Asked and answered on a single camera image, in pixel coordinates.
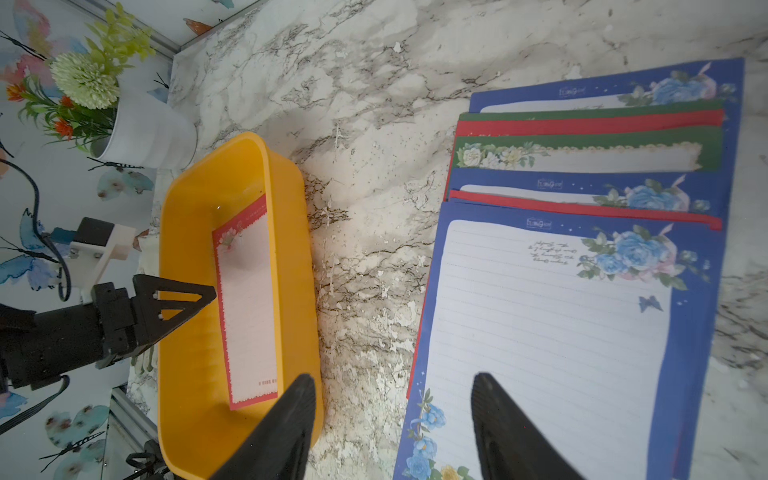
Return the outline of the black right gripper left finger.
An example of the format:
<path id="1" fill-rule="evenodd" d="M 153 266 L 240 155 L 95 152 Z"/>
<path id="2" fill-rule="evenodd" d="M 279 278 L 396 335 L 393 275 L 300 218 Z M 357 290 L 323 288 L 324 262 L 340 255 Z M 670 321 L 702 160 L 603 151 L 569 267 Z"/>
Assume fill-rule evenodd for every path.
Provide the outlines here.
<path id="1" fill-rule="evenodd" d="M 299 375 L 214 479 L 302 480 L 316 418 L 316 387 Z"/>

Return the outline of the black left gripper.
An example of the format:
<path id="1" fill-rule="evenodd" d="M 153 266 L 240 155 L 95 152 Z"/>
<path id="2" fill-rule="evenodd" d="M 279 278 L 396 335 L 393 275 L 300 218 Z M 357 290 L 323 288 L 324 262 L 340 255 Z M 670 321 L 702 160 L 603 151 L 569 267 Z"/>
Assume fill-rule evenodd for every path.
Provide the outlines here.
<path id="1" fill-rule="evenodd" d="M 97 369 L 136 357 L 166 338 L 213 302 L 216 289 L 211 285 L 187 283 L 137 274 L 133 278 L 135 296 L 113 283 L 97 284 L 92 289 L 103 332 L 102 358 Z"/>

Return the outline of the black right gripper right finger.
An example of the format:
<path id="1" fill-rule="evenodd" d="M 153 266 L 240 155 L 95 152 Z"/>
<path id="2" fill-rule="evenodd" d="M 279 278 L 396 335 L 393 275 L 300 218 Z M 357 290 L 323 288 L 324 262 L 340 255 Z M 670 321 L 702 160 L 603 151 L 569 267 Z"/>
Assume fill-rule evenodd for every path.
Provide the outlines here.
<path id="1" fill-rule="evenodd" d="M 582 479 L 489 373 L 474 377 L 471 412 L 483 479 Z"/>

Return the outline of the red stationery paper bottom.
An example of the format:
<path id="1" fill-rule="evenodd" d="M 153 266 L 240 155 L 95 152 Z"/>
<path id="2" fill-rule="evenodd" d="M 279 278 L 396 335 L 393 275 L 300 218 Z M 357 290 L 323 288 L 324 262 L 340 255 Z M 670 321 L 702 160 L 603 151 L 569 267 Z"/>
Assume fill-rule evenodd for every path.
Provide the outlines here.
<path id="1" fill-rule="evenodd" d="M 440 222 L 413 384 L 476 368 L 531 400 L 701 397 L 722 220 L 455 192 Z"/>

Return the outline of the blue stationery paper bottom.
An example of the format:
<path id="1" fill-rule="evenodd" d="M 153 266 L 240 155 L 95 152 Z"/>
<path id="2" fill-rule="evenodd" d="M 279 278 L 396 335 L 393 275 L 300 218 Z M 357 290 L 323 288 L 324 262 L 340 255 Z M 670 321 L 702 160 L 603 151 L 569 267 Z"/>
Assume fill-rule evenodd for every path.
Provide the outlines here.
<path id="1" fill-rule="evenodd" d="M 718 174 L 556 173 L 455 167 L 447 191 L 719 217 Z"/>

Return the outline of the red tulip stationery paper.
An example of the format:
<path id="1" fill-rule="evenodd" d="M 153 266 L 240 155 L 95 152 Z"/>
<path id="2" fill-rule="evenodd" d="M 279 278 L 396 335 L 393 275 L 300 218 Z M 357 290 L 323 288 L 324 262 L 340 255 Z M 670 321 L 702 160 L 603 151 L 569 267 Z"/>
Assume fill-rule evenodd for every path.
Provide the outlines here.
<path id="1" fill-rule="evenodd" d="M 721 127 L 725 111 L 703 110 L 594 119 L 459 121 L 458 137 L 592 135 L 651 132 L 697 126 Z"/>

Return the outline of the green floral stationery paper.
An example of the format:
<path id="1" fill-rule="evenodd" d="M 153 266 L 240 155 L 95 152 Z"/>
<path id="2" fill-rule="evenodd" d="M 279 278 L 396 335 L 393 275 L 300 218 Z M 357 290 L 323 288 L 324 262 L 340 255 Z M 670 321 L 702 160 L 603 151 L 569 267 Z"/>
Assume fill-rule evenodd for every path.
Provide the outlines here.
<path id="1" fill-rule="evenodd" d="M 640 107 L 620 108 L 587 108 L 576 110 L 501 112 L 501 113 L 463 113 L 460 121 L 520 121 L 520 120 L 566 120 L 566 119 L 596 119 L 617 118 L 647 115 L 666 115 L 676 113 L 693 113 L 701 111 L 724 110 L 723 100 L 702 100 L 694 102 L 679 102 L 667 105 L 649 105 Z"/>

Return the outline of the blue floral stationery paper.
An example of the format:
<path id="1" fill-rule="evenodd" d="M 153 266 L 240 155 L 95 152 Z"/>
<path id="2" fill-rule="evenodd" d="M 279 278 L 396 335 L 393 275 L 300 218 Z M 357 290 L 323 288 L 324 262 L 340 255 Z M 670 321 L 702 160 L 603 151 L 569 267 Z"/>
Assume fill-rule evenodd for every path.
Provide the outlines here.
<path id="1" fill-rule="evenodd" d="M 476 92 L 469 111 L 541 112 L 742 98 L 743 58 L 697 61 L 601 77 Z"/>

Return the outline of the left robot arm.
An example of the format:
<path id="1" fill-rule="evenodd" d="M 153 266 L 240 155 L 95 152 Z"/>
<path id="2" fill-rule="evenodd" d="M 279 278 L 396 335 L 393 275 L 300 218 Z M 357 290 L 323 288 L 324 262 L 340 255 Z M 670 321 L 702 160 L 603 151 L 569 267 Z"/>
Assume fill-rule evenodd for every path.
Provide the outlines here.
<path id="1" fill-rule="evenodd" d="M 63 393 L 69 372 L 136 357 L 217 298 L 211 285 L 146 274 L 136 274 L 133 287 L 131 296 L 112 283 L 96 284 L 89 301 L 47 312 L 1 307 L 1 391 L 60 384 L 57 393 L 2 423 L 3 434 Z"/>

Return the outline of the potted artificial flowers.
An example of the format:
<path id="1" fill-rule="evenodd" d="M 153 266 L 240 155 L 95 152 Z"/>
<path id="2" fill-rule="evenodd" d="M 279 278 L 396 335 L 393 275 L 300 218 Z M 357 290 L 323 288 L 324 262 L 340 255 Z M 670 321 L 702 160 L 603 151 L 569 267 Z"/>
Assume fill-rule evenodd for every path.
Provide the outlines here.
<path id="1" fill-rule="evenodd" d="M 121 3 L 90 24 L 83 41 L 51 38 L 48 17 L 29 1 L 14 2 L 11 14 L 17 34 L 1 37 L 18 50 L 2 52 L 1 82 L 20 118 L 101 163 L 157 169 L 193 158 L 194 125 L 123 78 L 156 51 L 151 29 Z"/>

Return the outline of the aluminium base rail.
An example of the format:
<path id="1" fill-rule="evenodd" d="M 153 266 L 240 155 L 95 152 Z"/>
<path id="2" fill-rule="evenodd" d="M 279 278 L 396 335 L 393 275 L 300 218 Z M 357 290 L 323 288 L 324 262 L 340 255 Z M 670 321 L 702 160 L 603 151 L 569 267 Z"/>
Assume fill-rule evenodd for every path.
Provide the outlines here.
<path id="1" fill-rule="evenodd" d="M 126 394 L 111 390 L 101 479 L 146 479 L 151 454 L 159 454 L 157 427 Z"/>

